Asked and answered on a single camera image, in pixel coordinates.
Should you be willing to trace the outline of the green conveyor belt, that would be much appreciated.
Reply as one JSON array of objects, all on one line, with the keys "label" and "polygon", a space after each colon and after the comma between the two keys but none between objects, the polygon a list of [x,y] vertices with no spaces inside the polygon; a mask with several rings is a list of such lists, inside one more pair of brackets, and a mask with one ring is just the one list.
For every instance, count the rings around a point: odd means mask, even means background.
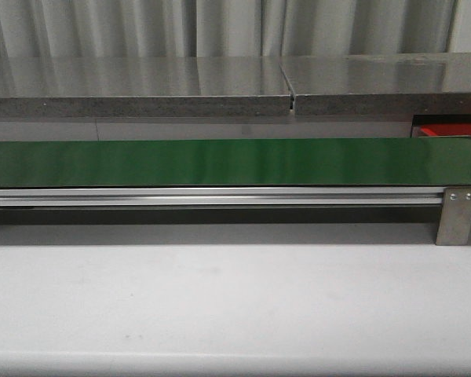
[{"label": "green conveyor belt", "polygon": [[471,185],[471,138],[0,141],[0,189]]}]

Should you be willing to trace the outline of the red plastic tray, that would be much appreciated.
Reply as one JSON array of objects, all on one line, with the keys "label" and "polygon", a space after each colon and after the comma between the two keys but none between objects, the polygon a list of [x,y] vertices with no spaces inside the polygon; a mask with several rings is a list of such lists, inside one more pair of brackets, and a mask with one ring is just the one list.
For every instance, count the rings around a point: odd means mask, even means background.
[{"label": "red plastic tray", "polygon": [[471,137],[471,123],[431,123],[417,129],[418,134],[427,137]]}]

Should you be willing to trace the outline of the grey pleated curtain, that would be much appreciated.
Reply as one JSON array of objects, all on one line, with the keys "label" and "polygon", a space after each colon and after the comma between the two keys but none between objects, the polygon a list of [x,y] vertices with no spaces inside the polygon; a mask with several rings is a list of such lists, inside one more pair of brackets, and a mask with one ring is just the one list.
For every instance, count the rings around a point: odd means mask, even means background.
[{"label": "grey pleated curtain", "polygon": [[0,57],[441,53],[455,1],[0,1]]}]

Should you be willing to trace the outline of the steel conveyor support bracket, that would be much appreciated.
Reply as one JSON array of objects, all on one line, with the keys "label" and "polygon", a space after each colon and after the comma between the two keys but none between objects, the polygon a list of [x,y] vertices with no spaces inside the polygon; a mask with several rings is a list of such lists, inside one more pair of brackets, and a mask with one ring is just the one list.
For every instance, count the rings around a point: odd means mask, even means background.
[{"label": "steel conveyor support bracket", "polygon": [[436,245],[466,245],[470,230],[471,186],[445,188]]}]

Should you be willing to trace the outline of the right stainless steel counter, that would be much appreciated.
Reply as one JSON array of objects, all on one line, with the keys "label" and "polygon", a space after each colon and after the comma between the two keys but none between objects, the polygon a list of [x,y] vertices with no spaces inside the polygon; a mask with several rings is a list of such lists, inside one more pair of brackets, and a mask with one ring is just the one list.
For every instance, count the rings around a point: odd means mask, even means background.
[{"label": "right stainless steel counter", "polygon": [[471,53],[284,57],[301,116],[471,115]]}]

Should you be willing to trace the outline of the aluminium conveyor side rail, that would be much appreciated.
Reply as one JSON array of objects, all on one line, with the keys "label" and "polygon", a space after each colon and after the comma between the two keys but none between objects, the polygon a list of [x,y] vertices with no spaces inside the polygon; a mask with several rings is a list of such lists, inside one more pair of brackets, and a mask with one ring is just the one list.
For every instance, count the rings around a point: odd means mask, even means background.
[{"label": "aluminium conveyor side rail", "polygon": [[0,207],[440,204],[443,187],[6,188]]}]

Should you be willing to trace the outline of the stainless steel counter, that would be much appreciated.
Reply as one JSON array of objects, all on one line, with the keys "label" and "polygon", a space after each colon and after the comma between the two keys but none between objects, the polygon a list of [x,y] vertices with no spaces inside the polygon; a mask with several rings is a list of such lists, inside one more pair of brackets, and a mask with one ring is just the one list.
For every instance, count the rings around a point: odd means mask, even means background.
[{"label": "stainless steel counter", "polygon": [[471,115],[471,53],[284,57],[301,116]]},{"label": "stainless steel counter", "polygon": [[274,58],[0,58],[0,118],[285,116]]}]

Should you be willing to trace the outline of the left stainless steel counter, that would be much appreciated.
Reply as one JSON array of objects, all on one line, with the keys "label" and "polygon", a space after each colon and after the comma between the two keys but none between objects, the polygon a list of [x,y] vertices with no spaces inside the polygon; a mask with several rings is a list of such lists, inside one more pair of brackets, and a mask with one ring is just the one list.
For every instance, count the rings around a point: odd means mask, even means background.
[{"label": "left stainless steel counter", "polygon": [[0,118],[285,116],[274,58],[0,58]]}]

